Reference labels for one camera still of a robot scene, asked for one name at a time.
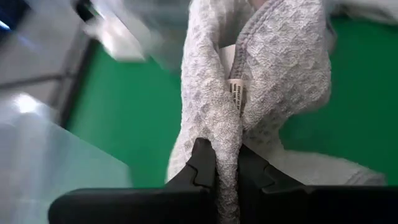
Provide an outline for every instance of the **clothing label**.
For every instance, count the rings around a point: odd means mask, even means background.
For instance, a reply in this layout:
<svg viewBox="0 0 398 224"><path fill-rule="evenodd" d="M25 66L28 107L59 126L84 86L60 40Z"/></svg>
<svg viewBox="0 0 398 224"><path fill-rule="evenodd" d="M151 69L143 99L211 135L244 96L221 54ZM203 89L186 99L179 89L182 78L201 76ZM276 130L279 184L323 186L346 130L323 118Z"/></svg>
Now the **clothing label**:
<svg viewBox="0 0 398 224"><path fill-rule="evenodd" d="M219 56L221 64L224 67L225 79L228 79L229 74L231 73L232 64L234 62L235 45L229 45L220 49Z"/></svg>
<svg viewBox="0 0 398 224"><path fill-rule="evenodd" d="M233 99L236 107L242 112L242 97L243 97L243 80L234 78L227 80L229 84L229 91L233 94Z"/></svg>

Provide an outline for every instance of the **gray knit fabric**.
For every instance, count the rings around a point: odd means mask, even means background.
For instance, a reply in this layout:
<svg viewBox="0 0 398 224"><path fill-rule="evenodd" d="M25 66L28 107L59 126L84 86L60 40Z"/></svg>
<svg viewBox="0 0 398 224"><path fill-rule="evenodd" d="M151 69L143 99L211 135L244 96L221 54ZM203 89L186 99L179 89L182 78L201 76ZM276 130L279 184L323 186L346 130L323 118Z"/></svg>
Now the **gray knit fabric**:
<svg viewBox="0 0 398 224"><path fill-rule="evenodd" d="M182 63L181 130L170 156L168 179L189 160L196 138L209 139L217 156L220 223L239 222L236 169L242 140L305 184L327 184L329 175L337 176L335 184L343 184L358 173L352 172L354 167L362 169L350 163L346 166L350 172L342 178L341 172L326 169L316 173L317 166L334 159L291 154L279 141L279 128L289 116L328 100L330 62L324 31L322 0L268 0L254 15L243 0L192 1ZM218 56L219 47L232 44L237 34L230 77L247 84L242 117Z"/></svg>

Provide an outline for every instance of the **green background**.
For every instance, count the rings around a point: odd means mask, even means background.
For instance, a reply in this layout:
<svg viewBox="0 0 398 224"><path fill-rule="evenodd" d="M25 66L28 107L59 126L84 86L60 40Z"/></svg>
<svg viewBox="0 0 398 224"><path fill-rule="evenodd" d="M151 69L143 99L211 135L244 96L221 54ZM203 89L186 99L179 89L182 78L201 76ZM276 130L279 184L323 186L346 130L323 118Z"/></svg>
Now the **green background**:
<svg viewBox="0 0 398 224"><path fill-rule="evenodd" d="M287 149L344 157L398 184L398 31L334 19L332 95L316 113L294 116L281 131ZM154 61L119 63L96 49L69 130L125 162L135 187L164 183L180 129L180 78Z"/></svg>

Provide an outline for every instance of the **black plastic part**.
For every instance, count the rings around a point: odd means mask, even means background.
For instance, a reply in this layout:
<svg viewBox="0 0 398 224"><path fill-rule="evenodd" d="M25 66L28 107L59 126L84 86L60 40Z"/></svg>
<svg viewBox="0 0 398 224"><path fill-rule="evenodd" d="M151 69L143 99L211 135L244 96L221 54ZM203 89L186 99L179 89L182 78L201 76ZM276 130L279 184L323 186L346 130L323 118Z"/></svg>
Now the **black plastic part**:
<svg viewBox="0 0 398 224"><path fill-rule="evenodd" d="M305 186L246 146L238 159L241 223L397 223L396 187Z"/></svg>
<svg viewBox="0 0 398 224"><path fill-rule="evenodd" d="M163 189L81 189L51 204L50 224L216 223L215 153L206 139Z"/></svg>
<svg viewBox="0 0 398 224"><path fill-rule="evenodd" d="M90 12L91 7L92 3L90 0L78 0L75 4L76 13L84 22L94 17L93 13Z"/></svg>
<svg viewBox="0 0 398 224"><path fill-rule="evenodd" d="M301 215L305 192L300 194L303 197L297 195L297 202L285 194L300 189L303 184L277 170L245 145L239 153L238 178L242 224L278 223L286 210Z"/></svg>

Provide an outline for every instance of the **blurred object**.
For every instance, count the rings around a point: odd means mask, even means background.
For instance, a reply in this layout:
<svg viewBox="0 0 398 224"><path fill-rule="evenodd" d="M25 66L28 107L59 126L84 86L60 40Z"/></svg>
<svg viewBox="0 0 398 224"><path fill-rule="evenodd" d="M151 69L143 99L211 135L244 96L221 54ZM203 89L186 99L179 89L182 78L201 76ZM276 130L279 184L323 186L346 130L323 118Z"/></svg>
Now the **blurred object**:
<svg viewBox="0 0 398 224"><path fill-rule="evenodd" d="M267 0L249 0L252 7L258 10Z"/></svg>
<svg viewBox="0 0 398 224"><path fill-rule="evenodd" d="M60 195L86 187L131 187L129 168L49 121L29 95L0 98L0 223L47 223Z"/></svg>
<svg viewBox="0 0 398 224"><path fill-rule="evenodd" d="M335 14L363 17L390 25L398 24L397 0L335 0Z"/></svg>
<svg viewBox="0 0 398 224"><path fill-rule="evenodd" d="M64 114L90 42L72 1L0 0L0 95L28 93Z"/></svg>
<svg viewBox="0 0 398 224"><path fill-rule="evenodd" d="M330 15L336 7L336 0L323 0L323 5L327 15Z"/></svg>
<svg viewBox="0 0 398 224"><path fill-rule="evenodd" d="M116 60L134 61L151 56L164 68L176 70L182 61L189 2L91 0L97 15L88 21L85 30Z"/></svg>
<svg viewBox="0 0 398 224"><path fill-rule="evenodd" d="M17 27L28 8L23 0L0 0L0 41Z"/></svg>
<svg viewBox="0 0 398 224"><path fill-rule="evenodd" d="M141 35L147 36L145 42L149 44L151 40L148 40L148 38L151 37L151 34L147 27L134 17L131 17L130 23L135 23L135 29L140 30ZM84 27L84 31L91 37L98 39L103 44L105 51L116 60L144 61L147 54L144 49L150 49L150 45L143 46L144 42L140 43L116 17L91 19Z"/></svg>

